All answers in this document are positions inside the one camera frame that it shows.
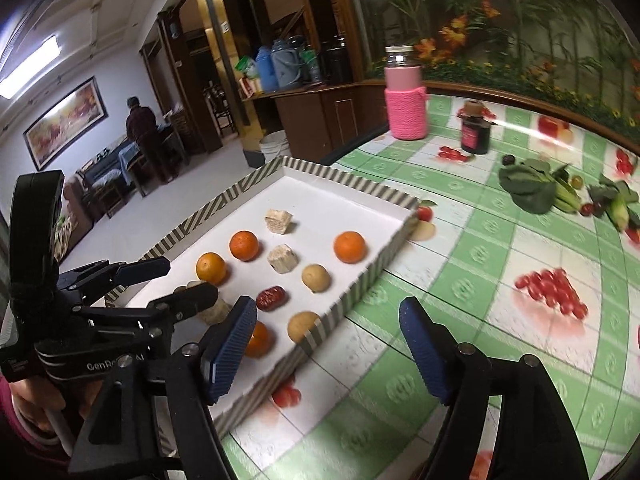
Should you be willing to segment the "person's left hand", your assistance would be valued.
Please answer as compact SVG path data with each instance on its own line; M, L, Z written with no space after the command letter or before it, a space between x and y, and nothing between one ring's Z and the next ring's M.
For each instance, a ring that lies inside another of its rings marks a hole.
M65 408L65 400L72 399L78 407L78 412L83 419L90 413L93 402L98 396L103 382L89 382L82 385L75 394L63 396L47 379L33 377L20 382L10 382L9 388L14 405L31 424L39 430L52 434L54 431L48 419L47 411L62 412Z

